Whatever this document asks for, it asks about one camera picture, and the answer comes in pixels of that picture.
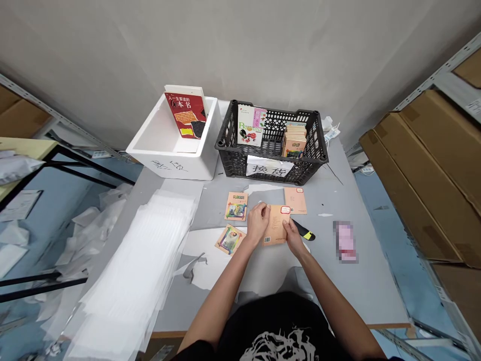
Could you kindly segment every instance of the gray wall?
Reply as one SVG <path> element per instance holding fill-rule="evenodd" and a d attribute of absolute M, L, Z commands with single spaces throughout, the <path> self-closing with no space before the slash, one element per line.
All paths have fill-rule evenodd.
<path fill-rule="evenodd" d="M 181 84 L 318 109 L 346 149 L 480 17 L 478 0 L 0 0 L 0 71 L 118 148 Z"/>

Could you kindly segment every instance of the table surface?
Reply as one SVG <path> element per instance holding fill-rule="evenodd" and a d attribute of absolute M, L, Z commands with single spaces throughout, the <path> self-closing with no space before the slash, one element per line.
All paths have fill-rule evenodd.
<path fill-rule="evenodd" d="M 14 150 L 17 154 L 42 160 L 58 143 L 54 140 L 22 139 L 0 137 L 0 150 Z M 0 186 L 0 201 L 14 189 L 20 181 Z"/>
<path fill-rule="evenodd" d="M 303 186 L 308 214 L 292 215 L 292 218 L 316 235 L 315 241 L 306 241 L 312 255 L 371 328 L 409 327 L 404 304 L 339 139 L 330 142 L 328 154 L 330 168 L 322 166 Z M 147 168 L 143 169 L 104 249 L 97 256 L 84 292 L 95 283 L 122 242 L 138 207 L 146 204 L 163 182 L 163 178 Z M 228 192 L 241 192 L 248 185 L 268 183 L 228 178 L 223 173 L 220 159 L 214 179 L 198 182 L 203 182 L 204 186 L 191 230 L 225 227 L 228 223 L 224 220 Z M 270 202 L 274 197 L 274 193 L 267 195 L 270 192 L 282 192 L 276 197 L 282 197 L 278 204 L 283 203 L 283 191 L 267 191 L 253 193 L 249 205 L 252 206 L 251 199 L 254 199 L 254 196 L 266 198 Z M 332 216 L 320 216 L 324 213 Z M 336 258 L 333 221 L 352 222 L 359 254 L 358 264 L 341 264 Z M 237 227 L 247 226 L 246 222 L 229 223 Z M 183 255 L 178 267 L 187 264 L 191 259 L 193 257 Z M 208 293 L 209 290 L 190 284 L 181 275 L 174 277 L 164 309 L 160 311 L 153 331 L 187 330 Z"/>

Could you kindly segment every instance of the black t-shirt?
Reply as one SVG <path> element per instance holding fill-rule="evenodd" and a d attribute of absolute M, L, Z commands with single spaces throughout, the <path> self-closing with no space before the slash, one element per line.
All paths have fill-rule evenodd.
<path fill-rule="evenodd" d="M 351 360 L 330 332 L 320 308 L 292 292 L 240 307 L 227 321 L 217 352 L 197 341 L 174 360 Z"/>

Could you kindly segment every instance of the forearm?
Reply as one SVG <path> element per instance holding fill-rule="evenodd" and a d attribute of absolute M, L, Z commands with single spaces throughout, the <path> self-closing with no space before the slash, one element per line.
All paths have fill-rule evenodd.
<path fill-rule="evenodd" d="M 332 283 L 319 263 L 305 252 L 299 261 L 337 340 L 354 360 L 386 358 L 371 331 L 356 310 Z"/>
<path fill-rule="evenodd" d="M 194 318 L 178 352 L 200 339 L 217 347 L 254 249 L 255 244 L 248 238 L 240 244 Z"/>

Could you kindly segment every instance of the floor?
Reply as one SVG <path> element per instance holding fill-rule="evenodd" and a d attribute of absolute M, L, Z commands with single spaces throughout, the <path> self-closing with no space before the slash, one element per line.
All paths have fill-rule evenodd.
<path fill-rule="evenodd" d="M 136 180 L 142 170 L 139 164 L 129 165 L 114 158 L 99 159 L 96 162 L 132 180 Z M 120 183 L 105 175 L 100 175 L 100 178 L 115 185 Z M 408 313 L 434 328 L 457 337 L 437 292 L 421 266 L 404 226 L 376 173 L 366 176 L 359 172 L 355 174 L 355 179 Z M 70 219 L 90 206 L 98 206 L 98 194 L 108 190 L 104 186 L 92 185 L 88 181 L 79 180 L 58 171 L 46 172 L 39 179 L 36 178 L 35 183 L 30 184 L 29 188 L 44 190 L 38 205 L 34 208 L 36 212 L 39 214 L 45 212 L 47 204 L 53 205 L 56 211 L 49 209 L 49 218 L 52 220 L 48 224 L 39 223 L 40 221 L 37 220 L 39 215 L 29 216 L 29 219 L 33 217 L 30 219 L 30 224 L 26 225 L 33 235 L 31 249 L 28 252 L 30 259 L 27 260 L 28 262 L 25 259 L 19 262 L 11 271 L 12 274 L 9 274 L 9 278 L 51 268 L 63 251 L 66 238 L 72 234 Z M 3 305 L 3 309 L 0 307 L 0 313 L 5 310 L 6 304 Z M 35 322 L 39 311 L 37 304 L 30 305 L 19 300 L 10 304 L 8 308 L 13 310 L 11 315 L 13 319 L 27 317 L 29 322 L 0 338 L 2 359 L 17 359 L 26 352 L 42 350 L 48 346 L 42 342 L 43 331 L 39 327 L 40 323 Z M 391 331 L 405 338 L 405 330 Z M 375 331 L 373 333 L 388 357 L 397 356 L 406 361 L 413 360 L 382 335 Z M 440 361 L 467 359 L 462 353 L 451 349 L 429 347 L 422 351 L 430 358 Z M 62 359 L 62 355 L 57 356 L 56 359 Z"/>
<path fill-rule="evenodd" d="M 409 315 L 458 337 L 381 180 L 376 173 L 364 175 L 361 172 L 355 174 L 355 179 Z M 390 331 L 406 338 L 405 330 Z M 387 356 L 399 357 L 401 354 L 406 361 L 412 359 L 384 336 L 377 332 L 374 334 Z M 444 347 L 422 347 L 420 350 L 434 360 L 469 359 L 457 350 Z"/>

